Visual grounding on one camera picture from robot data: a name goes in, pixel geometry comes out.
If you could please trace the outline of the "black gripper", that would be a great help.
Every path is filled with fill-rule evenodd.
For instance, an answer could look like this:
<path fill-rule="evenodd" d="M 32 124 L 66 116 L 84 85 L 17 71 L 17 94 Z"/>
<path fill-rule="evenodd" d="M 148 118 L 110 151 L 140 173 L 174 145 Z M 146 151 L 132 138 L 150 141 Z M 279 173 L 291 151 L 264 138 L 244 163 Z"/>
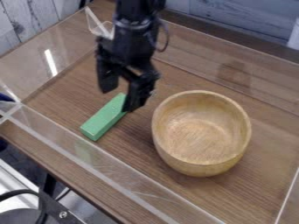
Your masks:
<path fill-rule="evenodd" d="M 160 24 L 158 17 L 146 17 L 140 21 L 116 19 L 114 39 L 98 38 L 98 85 L 102 92 L 106 94 L 118 88 L 119 76 L 131 73 L 130 67 L 142 73 L 142 76 L 134 75 L 128 79 L 123 112 L 142 108 L 155 90 L 159 73 L 151 58 Z"/>

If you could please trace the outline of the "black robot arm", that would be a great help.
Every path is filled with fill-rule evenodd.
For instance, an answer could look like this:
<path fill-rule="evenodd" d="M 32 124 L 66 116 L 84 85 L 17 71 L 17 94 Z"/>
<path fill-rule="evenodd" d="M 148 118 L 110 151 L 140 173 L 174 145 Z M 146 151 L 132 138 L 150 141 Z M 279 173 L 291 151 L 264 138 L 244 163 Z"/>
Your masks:
<path fill-rule="evenodd" d="M 128 82 L 123 112 L 146 105 L 160 79 L 151 58 L 170 43 L 170 32 L 159 17 L 166 0 L 116 0 L 114 38 L 98 37 L 96 69 L 102 93 L 115 90 L 119 78 Z"/>

